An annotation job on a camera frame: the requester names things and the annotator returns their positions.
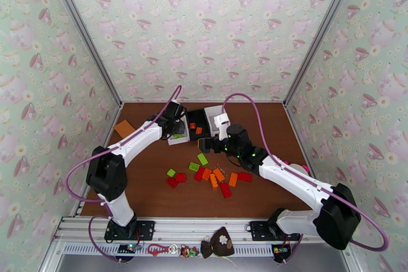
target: brown tabletop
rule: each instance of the brown tabletop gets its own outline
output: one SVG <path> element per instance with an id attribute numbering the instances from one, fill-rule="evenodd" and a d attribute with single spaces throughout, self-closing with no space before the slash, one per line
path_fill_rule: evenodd
<path id="1" fill-rule="evenodd" d="M 219 105 L 216 103 L 183 103 L 188 110 Z M 146 118 L 160 111 L 161 103 L 127 103 L 118 122 L 128 120 L 137 129 Z M 258 104 L 264 131 L 270 150 L 282 160 L 305 164 L 293 130 L 281 104 Z M 247 129 L 254 145 L 262 146 L 256 114 L 250 104 L 231 103 L 226 111 L 232 123 Z M 120 140 L 114 132 L 110 144 Z M 277 208 L 290 210 L 310 209 L 300 199 L 273 182 L 258 176 L 252 182 L 238 181 L 231 187 L 232 196 L 224 199 L 220 188 L 212 189 L 209 181 L 194 180 L 194 172 L 188 169 L 190 162 L 199 163 L 197 142 L 169 146 L 157 141 L 142 151 L 127 167 L 126 196 L 137 216 L 143 217 L 269 217 Z M 246 172 L 233 166 L 224 154 L 206 154 L 213 169 L 219 165 L 228 181 L 231 172 Z M 185 173 L 187 181 L 175 189 L 167 183 L 167 171 L 173 168 Z M 94 191 L 88 198 L 97 198 Z M 99 204 L 86 203 L 82 215 L 106 215 Z"/>

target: floral wallpaper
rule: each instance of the floral wallpaper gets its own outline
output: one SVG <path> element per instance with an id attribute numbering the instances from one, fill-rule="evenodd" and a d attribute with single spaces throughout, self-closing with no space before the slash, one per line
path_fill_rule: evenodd
<path id="1" fill-rule="evenodd" d="M 1 0 L 0 271 L 38 270 L 115 109 L 60 0 Z"/>
<path id="2" fill-rule="evenodd" d="M 75 0 L 123 101 L 281 101 L 331 0 Z"/>
<path id="3" fill-rule="evenodd" d="M 364 271 L 408 270 L 408 2 L 345 0 L 290 102 L 318 177 L 352 190 L 387 232 Z M 355 239 L 380 245 L 362 220 Z"/>

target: lego brick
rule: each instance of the lego brick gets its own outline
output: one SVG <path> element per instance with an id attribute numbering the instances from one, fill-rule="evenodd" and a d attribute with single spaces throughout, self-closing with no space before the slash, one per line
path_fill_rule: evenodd
<path id="1" fill-rule="evenodd" d="M 206 169 L 203 168 L 202 166 L 200 166 L 200 168 L 198 169 L 198 172 L 195 174 L 194 179 L 198 182 L 200 182 L 202 180 L 202 175 L 204 174 L 204 171 Z"/>
<path id="2" fill-rule="evenodd" d="M 244 181 L 244 182 L 251 182 L 252 181 L 252 175 L 249 174 L 249 173 L 239 172 L 238 173 L 238 180 L 239 181 Z"/>
<path id="3" fill-rule="evenodd" d="M 177 185 L 179 184 L 179 182 L 177 180 L 175 180 L 173 177 L 169 177 L 166 182 L 172 188 L 177 187 Z"/>
<path id="4" fill-rule="evenodd" d="M 213 189 L 218 188 L 217 179 L 215 178 L 215 175 L 212 173 L 210 174 L 210 182 L 211 182 L 211 187 L 213 187 Z"/>
<path id="5" fill-rule="evenodd" d="M 227 183 L 221 183 L 220 188 L 221 188 L 221 191 L 222 191 L 222 195 L 224 196 L 225 199 L 232 195 L 231 190 L 228 187 Z"/>
<path id="6" fill-rule="evenodd" d="M 128 137 L 129 134 L 132 134 L 135 131 L 135 128 L 131 124 L 124 120 L 113 127 L 113 129 L 120 135 L 121 138 Z"/>
<path id="7" fill-rule="evenodd" d="M 219 182 L 222 182 L 225 179 L 225 176 L 223 173 L 221 173 L 221 170 L 219 167 L 213 170 L 213 174 L 215 175 L 215 177 L 218 179 Z"/>
<path id="8" fill-rule="evenodd" d="M 179 183 L 185 182 L 185 181 L 186 181 L 186 174 L 177 173 L 177 174 L 175 175 L 175 180 L 176 180 L 177 182 L 179 182 Z"/>
<path id="9" fill-rule="evenodd" d="M 207 158 L 204 156 L 204 154 L 199 154 L 197 155 L 197 158 L 200 160 L 202 165 L 208 164 Z"/>
<path id="10" fill-rule="evenodd" d="M 200 168 L 200 166 L 197 163 L 190 162 L 190 165 L 188 166 L 188 168 L 194 172 L 198 172 L 198 169 Z"/>
<path id="11" fill-rule="evenodd" d="M 211 170 L 209 168 L 205 168 L 204 173 L 202 173 L 202 179 L 207 181 L 208 178 L 210 178 L 210 174 L 211 174 Z"/>
<path id="12" fill-rule="evenodd" d="M 237 178 L 238 174 L 237 173 L 231 173 L 231 176 L 229 177 L 229 185 L 231 187 L 235 187 L 237 185 Z"/>
<path id="13" fill-rule="evenodd" d="M 169 177 L 174 177 L 174 175 L 175 175 L 175 170 L 173 170 L 173 169 L 171 168 L 170 170 L 167 171 L 167 175 L 168 175 Z"/>

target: lime green brick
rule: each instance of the lime green brick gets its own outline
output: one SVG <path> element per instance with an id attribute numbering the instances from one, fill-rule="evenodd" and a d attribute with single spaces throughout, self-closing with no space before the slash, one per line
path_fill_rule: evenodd
<path id="1" fill-rule="evenodd" d="M 194 162 L 190 162 L 190 165 L 188 166 L 188 168 L 194 172 L 197 172 L 198 169 L 200 168 L 200 165 Z"/>
<path id="2" fill-rule="evenodd" d="M 167 171 L 167 175 L 169 175 L 170 177 L 173 177 L 175 175 L 175 170 L 171 168 L 170 170 Z"/>
<path id="3" fill-rule="evenodd" d="M 208 163 L 207 158 L 204 156 L 204 154 L 199 154 L 197 155 L 197 158 L 200 160 L 202 165 L 206 165 Z"/>

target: purple cable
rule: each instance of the purple cable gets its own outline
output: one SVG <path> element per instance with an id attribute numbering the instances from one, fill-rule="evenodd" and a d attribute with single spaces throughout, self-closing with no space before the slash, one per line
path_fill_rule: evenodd
<path id="1" fill-rule="evenodd" d="M 266 143 L 265 134 L 264 134 L 264 129 L 263 129 L 263 127 L 262 127 L 262 122 L 261 122 L 261 116 L 260 116 L 260 114 L 259 114 L 259 110 L 258 110 L 258 108 L 257 108 L 257 106 L 256 106 L 256 104 L 255 104 L 255 102 L 253 101 L 253 99 L 251 99 L 249 96 L 247 96 L 246 94 L 243 94 L 243 93 L 233 93 L 233 94 L 229 95 L 229 96 L 225 99 L 224 103 L 222 104 L 222 112 L 223 112 L 223 113 L 225 112 L 225 104 L 226 104 L 226 103 L 228 102 L 228 100 L 229 100 L 231 97 L 233 97 L 233 96 L 242 96 L 242 97 L 246 98 L 247 100 L 249 100 L 249 101 L 251 102 L 251 104 L 252 104 L 252 106 L 254 107 L 255 112 L 256 112 L 256 114 L 257 114 L 257 119 L 258 119 L 258 124 L 259 124 L 259 130 L 261 131 L 262 141 L 263 141 L 264 146 L 265 146 L 265 149 L 266 149 L 266 151 L 268 152 L 268 155 L 271 157 L 271 159 L 272 159 L 277 165 L 279 165 L 280 167 L 282 167 L 282 165 L 283 165 L 283 166 L 284 166 L 283 169 L 284 169 L 285 171 L 287 171 L 287 172 L 289 172 L 290 174 L 292 174 L 292 175 L 298 177 L 299 179 L 303 180 L 304 182 L 310 184 L 311 186 L 317 187 L 317 184 L 316 184 L 316 183 L 314 183 L 314 182 L 312 182 L 312 181 L 309 181 L 307 178 L 305 178 L 305 177 L 302 176 L 301 174 L 298 174 L 298 173 L 296 173 L 296 172 L 293 172 L 292 169 L 290 169 L 290 166 L 286 165 L 284 162 L 279 162 L 278 160 L 276 160 L 276 156 L 271 153 L 271 151 L 269 150 L 268 144 Z M 362 248 L 364 248 L 364 249 L 367 249 L 367 250 L 369 250 L 369 251 L 373 251 L 373 252 L 383 252 L 383 251 L 385 251 L 385 250 L 388 248 L 389 241 L 388 241 L 388 237 L 387 237 L 385 231 L 384 231 L 379 225 L 377 225 L 373 219 L 371 219 L 367 214 L 365 214 L 365 213 L 364 213 L 362 210 L 360 210 L 357 206 L 355 206 L 355 205 L 351 204 L 350 202 L 344 200 L 342 197 L 339 197 L 338 195 L 332 193 L 331 191 L 329 191 L 329 190 L 327 190 L 327 189 L 325 189 L 325 188 L 321 188 L 321 191 L 323 191 L 324 193 L 326 193 L 326 194 L 328 194 L 328 195 L 334 197 L 335 199 L 339 200 L 341 203 L 347 205 L 349 208 L 353 209 L 353 210 L 356 211 L 358 214 L 360 214 L 362 217 L 364 217 L 369 223 L 371 223 L 371 224 L 378 230 L 378 232 L 380 233 L 380 235 L 383 237 L 382 239 L 384 240 L 382 246 L 380 246 L 380 247 L 368 246 L 368 245 L 362 244 L 362 243 L 360 243 L 360 242 L 354 241 L 353 239 L 350 240 L 350 243 L 352 243 L 352 244 L 354 244 L 354 245 L 357 245 L 357 246 L 360 246 L 360 247 L 362 247 Z"/>
<path id="2" fill-rule="evenodd" d="M 112 261 L 115 261 L 115 262 L 119 262 L 119 263 L 120 263 L 120 260 L 116 259 L 116 258 L 113 257 L 113 256 L 109 256 L 108 254 L 106 254 L 106 253 L 96 244 L 95 240 L 94 240 L 93 237 L 92 237 L 92 232 L 91 232 L 92 222 L 93 222 L 93 220 L 94 220 L 95 218 L 98 218 L 98 217 L 99 217 L 99 218 L 104 218 L 104 219 L 109 219 L 108 217 L 102 216 L 102 215 L 92 216 L 92 218 L 91 218 L 91 220 L 89 220 L 89 224 L 88 224 L 89 239 L 91 240 L 92 245 L 96 248 L 96 250 L 97 250 L 98 252 L 100 252 L 100 254 L 101 254 L 102 256 L 104 256 L 105 258 L 108 258 L 109 260 L 112 260 Z"/>
<path id="3" fill-rule="evenodd" d="M 130 140 L 134 139 L 136 136 L 138 136 L 138 135 L 139 135 L 140 133 L 142 133 L 144 130 L 147 130 L 149 127 L 151 127 L 151 125 L 152 125 L 153 123 L 155 123 L 156 120 L 159 119 L 159 117 L 163 114 L 163 112 L 166 110 L 166 108 L 167 108 L 167 106 L 169 105 L 169 103 L 170 103 L 173 99 L 177 99 L 177 97 L 179 96 L 179 94 L 180 94 L 180 92 L 181 92 L 181 89 L 182 89 L 182 86 L 181 86 L 181 85 L 178 85 L 178 86 L 176 87 L 176 89 L 174 90 L 173 94 L 171 95 L 170 99 L 169 99 L 169 100 L 167 101 L 167 103 L 164 105 L 164 107 L 162 108 L 162 110 L 157 114 L 157 116 L 151 121 L 151 123 L 149 123 L 147 126 L 145 126 L 145 127 L 143 128 L 143 130 L 139 130 L 138 132 L 136 132 L 135 134 L 133 134 L 131 137 L 129 137 L 127 140 L 125 140 L 125 141 L 121 144 L 121 146 L 124 145 L 124 144 L 126 144 L 126 143 L 129 142 Z M 97 155 L 94 155 L 94 156 L 92 156 L 92 157 L 89 157 L 89 158 L 87 158 L 87 159 L 81 161 L 80 163 L 76 164 L 76 165 L 68 172 L 67 176 L 65 177 L 65 186 L 66 186 L 66 189 L 67 189 L 68 193 L 71 195 L 71 197 L 73 197 L 73 198 L 75 198 L 75 199 L 77 199 L 77 200 L 84 201 L 84 202 L 89 202 L 89 203 L 101 203 L 101 202 L 103 202 L 103 200 L 87 199 L 87 198 L 85 198 L 85 197 L 81 197 L 81 196 L 75 194 L 75 193 L 72 191 L 72 189 L 69 187 L 68 181 L 69 181 L 69 178 L 71 177 L 71 175 L 72 175 L 81 165 L 84 165 L 84 164 L 88 163 L 89 161 L 91 161 L 91 160 L 93 160 L 93 159 L 96 159 L 96 158 L 101 157 L 101 156 L 103 156 L 103 155 L 106 155 L 106 154 L 108 154 L 108 153 L 110 153 L 110 152 L 112 152 L 112 151 L 115 151 L 115 150 L 117 150 L 118 148 L 119 148 L 119 147 L 116 146 L 116 147 L 113 147 L 113 148 L 111 148 L 111 149 L 109 149 L 109 150 L 106 150 L 106 151 L 104 151 L 104 152 L 101 152 L 100 154 L 97 154 Z"/>

